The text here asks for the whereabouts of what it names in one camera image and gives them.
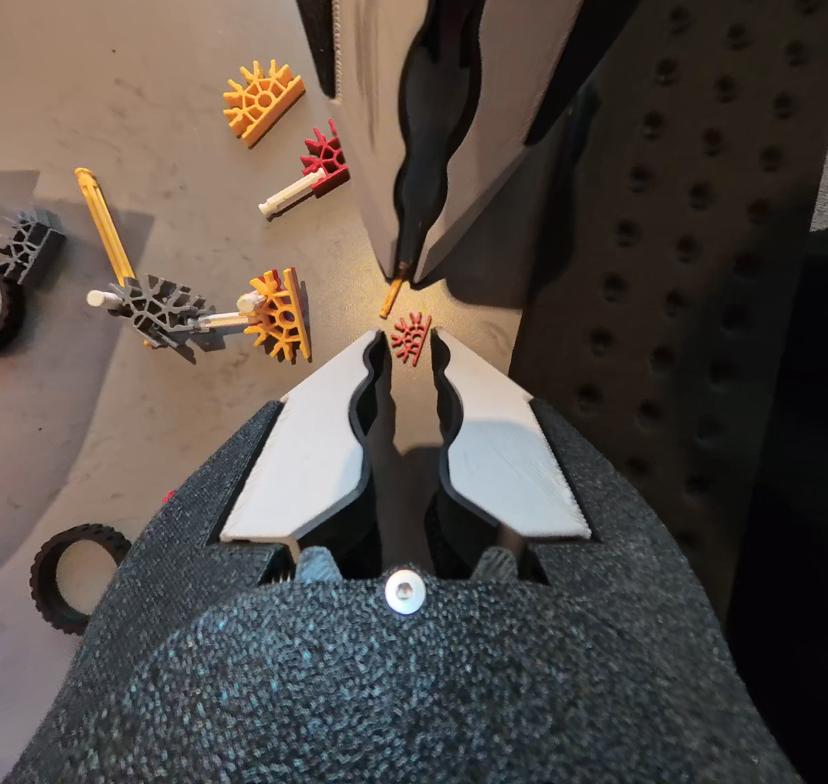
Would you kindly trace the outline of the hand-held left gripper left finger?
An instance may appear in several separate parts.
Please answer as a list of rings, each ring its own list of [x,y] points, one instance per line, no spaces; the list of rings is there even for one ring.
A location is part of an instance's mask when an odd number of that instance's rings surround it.
[[[378,415],[376,385],[387,353],[385,333],[367,330],[279,399],[273,427],[220,531],[222,542],[297,548],[367,497],[367,435]]]

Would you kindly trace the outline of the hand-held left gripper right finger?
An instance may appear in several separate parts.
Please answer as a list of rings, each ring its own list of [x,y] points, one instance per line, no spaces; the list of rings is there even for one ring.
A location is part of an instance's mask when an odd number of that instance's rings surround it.
[[[447,497],[527,540],[589,540],[590,525],[533,397],[444,327],[430,334]]]

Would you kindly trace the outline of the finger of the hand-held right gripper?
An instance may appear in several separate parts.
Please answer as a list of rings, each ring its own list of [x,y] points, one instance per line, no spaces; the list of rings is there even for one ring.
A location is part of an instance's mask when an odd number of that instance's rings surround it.
[[[333,0],[335,120],[354,195],[383,274],[427,276],[427,233],[440,213],[445,115],[427,58],[438,0]]]
[[[475,1],[470,109],[450,140],[445,199],[424,238],[415,283],[461,240],[527,155],[527,137],[585,0]]]

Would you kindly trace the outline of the yellow half-round connector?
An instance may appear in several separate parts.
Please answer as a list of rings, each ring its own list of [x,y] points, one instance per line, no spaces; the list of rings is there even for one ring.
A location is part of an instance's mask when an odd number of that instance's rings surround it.
[[[241,66],[240,73],[242,82],[228,80],[223,115],[233,134],[252,148],[305,94],[305,83],[289,65],[276,60],[268,68],[254,61],[252,69]]]

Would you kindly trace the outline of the red ridged connector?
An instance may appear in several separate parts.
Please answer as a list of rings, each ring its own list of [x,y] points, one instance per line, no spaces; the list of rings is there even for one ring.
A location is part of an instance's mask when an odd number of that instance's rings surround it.
[[[423,346],[430,331],[432,317],[421,312],[410,312],[394,323],[391,349],[404,364],[418,365]]]

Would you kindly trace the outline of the short yellow rod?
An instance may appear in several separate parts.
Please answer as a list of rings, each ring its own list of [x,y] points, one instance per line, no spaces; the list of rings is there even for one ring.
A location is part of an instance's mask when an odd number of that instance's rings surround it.
[[[386,320],[392,311],[393,305],[399,295],[402,285],[408,281],[408,274],[410,271],[410,264],[402,262],[399,264],[395,275],[393,276],[389,285],[388,292],[380,308],[379,317]]]

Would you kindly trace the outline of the orange plastic connector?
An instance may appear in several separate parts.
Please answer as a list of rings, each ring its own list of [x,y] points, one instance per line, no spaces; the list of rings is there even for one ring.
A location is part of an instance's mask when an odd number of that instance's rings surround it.
[[[297,290],[267,292],[256,278],[250,281],[252,291],[264,296],[264,302],[249,316],[249,325],[243,333],[254,335],[254,346],[270,345],[269,356],[294,362],[297,353],[310,361],[311,342],[305,324],[305,309],[301,286]]]

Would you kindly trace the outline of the black rubber tyre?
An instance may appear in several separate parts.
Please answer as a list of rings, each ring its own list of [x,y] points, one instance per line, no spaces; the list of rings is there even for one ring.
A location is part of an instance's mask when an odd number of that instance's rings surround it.
[[[76,636],[85,633],[90,616],[65,600],[58,588],[57,568],[64,552],[80,541],[98,545],[109,554],[117,567],[132,548],[132,542],[115,528],[100,523],[84,523],[53,535],[36,553],[29,577],[36,610],[57,631]]]

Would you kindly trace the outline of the long yellow rod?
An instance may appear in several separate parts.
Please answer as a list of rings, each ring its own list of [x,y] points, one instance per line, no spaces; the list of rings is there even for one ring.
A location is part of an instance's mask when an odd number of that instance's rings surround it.
[[[137,276],[123,247],[98,180],[88,168],[76,168],[75,177],[103,242],[115,277],[122,288],[126,287],[127,279],[136,279]]]

